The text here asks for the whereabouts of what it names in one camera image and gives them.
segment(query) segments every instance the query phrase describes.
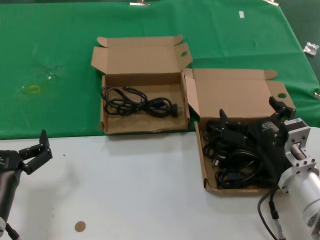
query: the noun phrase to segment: white tabletop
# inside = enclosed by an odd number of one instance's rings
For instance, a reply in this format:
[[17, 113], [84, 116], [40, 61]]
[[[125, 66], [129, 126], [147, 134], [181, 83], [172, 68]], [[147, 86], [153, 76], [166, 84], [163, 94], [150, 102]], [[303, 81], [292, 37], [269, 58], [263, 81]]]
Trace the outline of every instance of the white tabletop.
[[[308, 147], [320, 159], [320, 129]], [[0, 141], [20, 150], [37, 139]], [[21, 176], [8, 222], [22, 240], [270, 240], [261, 196], [223, 197], [202, 184], [190, 133], [50, 139], [53, 159]], [[275, 204], [287, 240], [309, 240], [290, 196]], [[275, 232], [268, 203], [262, 212]], [[86, 223], [75, 231], [78, 221]], [[5, 233], [1, 240], [10, 240]]]

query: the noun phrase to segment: small round sticker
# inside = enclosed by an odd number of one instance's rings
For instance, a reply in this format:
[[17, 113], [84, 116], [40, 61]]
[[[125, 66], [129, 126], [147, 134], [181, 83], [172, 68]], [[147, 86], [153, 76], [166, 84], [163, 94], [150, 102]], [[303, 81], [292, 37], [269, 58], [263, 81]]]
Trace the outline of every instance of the small round sticker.
[[75, 226], [74, 229], [78, 232], [81, 233], [86, 229], [86, 223], [84, 221], [78, 221]]

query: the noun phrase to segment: black power cord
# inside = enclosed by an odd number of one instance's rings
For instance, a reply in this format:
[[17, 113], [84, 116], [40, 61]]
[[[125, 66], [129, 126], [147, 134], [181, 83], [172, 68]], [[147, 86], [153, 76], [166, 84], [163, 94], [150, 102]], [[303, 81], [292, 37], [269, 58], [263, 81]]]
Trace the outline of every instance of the black power cord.
[[[172, 104], [171, 101], [165, 97], [157, 97], [149, 100], [147, 95], [132, 87], [123, 87], [124, 91], [138, 95], [141, 97], [140, 102], [132, 101], [127, 95], [116, 87], [105, 86], [101, 88], [101, 97], [105, 100], [104, 111], [110, 115], [128, 116], [133, 113], [144, 111], [145, 113], [156, 117], [164, 118], [167, 116], [178, 116], [178, 105]], [[110, 92], [114, 91], [120, 95], [121, 98], [110, 99]]]
[[215, 173], [217, 184], [224, 189], [241, 189], [250, 185], [270, 187], [272, 182], [260, 176], [264, 165], [260, 156], [252, 151], [237, 149], [221, 163], [223, 168]]
[[263, 225], [265, 226], [265, 228], [268, 230], [268, 232], [270, 233], [271, 237], [274, 239], [274, 240], [278, 240], [278, 238], [274, 235], [274, 233], [271, 231], [271, 229], [269, 228], [268, 224], [266, 223], [265, 221], [265, 218], [264, 216], [262, 215], [262, 212], [261, 212], [261, 204], [263, 203], [264, 200], [266, 200], [266, 198], [272, 194], [273, 192], [275, 192], [276, 190], [278, 189], [278, 183], [276, 182], [273, 187], [259, 200], [258, 202], [258, 213], [259, 213], [259, 216], [262, 220], [262, 223]]

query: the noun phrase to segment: cardboard box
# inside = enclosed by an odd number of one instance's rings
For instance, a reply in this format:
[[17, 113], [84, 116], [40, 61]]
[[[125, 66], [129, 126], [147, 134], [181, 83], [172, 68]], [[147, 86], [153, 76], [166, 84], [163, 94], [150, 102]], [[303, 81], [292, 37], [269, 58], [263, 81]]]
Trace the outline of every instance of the cardboard box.
[[[178, 105], [178, 117], [157, 118], [145, 112], [110, 115], [103, 110], [105, 102], [101, 101], [101, 122], [106, 134], [188, 129], [190, 116], [182, 70], [192, 62], [192, 57], [188, 44], [182, 43], [182, 35], [98, 37], [97, 41], [101, 47], [94, 47], [91, 65], [105, 74], [102, 87], [132, 87], [145, 93], [148, 99], [164, 97]], [[137, 95], [124, 93], [133, 101], [141, 100]]]
[[203, 186], [208, 192], [257, 193], [263, 188], [250, 186], [243, 189], [223, 189], [217, 186], [216, 171], [212, 160], [203, 154], [203, 130], [208, 120], [218, 120], [223, 109], [231, 121], [250, 122], [269, 117], [275, 111], [269, 105], [269, 97], [283, 101], [295, 108], [284, 84], [272, 81], [277, 76], [273, 70], [251, 69], [185, 69], [187, 97], [190, 106], [199, 114], [200, 122], [195, 123]]

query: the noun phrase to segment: box with cables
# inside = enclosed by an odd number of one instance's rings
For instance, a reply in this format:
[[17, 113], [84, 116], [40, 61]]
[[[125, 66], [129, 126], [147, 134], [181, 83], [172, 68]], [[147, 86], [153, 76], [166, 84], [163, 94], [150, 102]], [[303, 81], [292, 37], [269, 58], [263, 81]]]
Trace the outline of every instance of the box with cables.
[[275, 112], [271, 96], [294, 108], [283, 83], [271, 80], [277, 73], [188, 68], [183, 73], [189, 105], [199, 115], [195, 130], [204, 188], [220, 194], [270, 188], [272, 178], [247, 138], [247, 123]]
[[182, 70], [192, 57], [183, 36], [98, 37], [91, 65], [103, 72], [101, 123], [106, 134], [186, 130]]

